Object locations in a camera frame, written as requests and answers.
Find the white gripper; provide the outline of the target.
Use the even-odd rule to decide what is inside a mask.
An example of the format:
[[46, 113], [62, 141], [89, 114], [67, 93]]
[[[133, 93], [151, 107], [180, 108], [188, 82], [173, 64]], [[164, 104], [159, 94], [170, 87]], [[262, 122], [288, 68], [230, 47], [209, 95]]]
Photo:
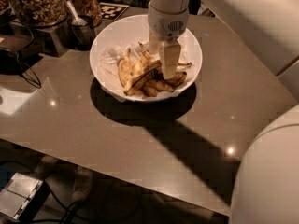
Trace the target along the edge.
[[181, 52], [179, 42], [169, 39], [177, 39], [185, 32], [188, 16], [187, 7], [155, 7], [149, 3], [149, 53], [159, 52], [164, 79], [175, 75]]

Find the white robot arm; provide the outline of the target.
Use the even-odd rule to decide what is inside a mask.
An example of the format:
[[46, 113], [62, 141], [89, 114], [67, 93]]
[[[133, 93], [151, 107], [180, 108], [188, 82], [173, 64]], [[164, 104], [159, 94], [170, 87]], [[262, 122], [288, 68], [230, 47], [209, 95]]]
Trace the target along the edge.
[[[201, 0], [292, 95], [299, 92], [299, 0]], [[178, 65], [189, 0], [150, 0], [149, 43], [166, 78]], [[299, 224], [299, 118], [281, 115], [249, 146], [240, 163], [229, 224]]]

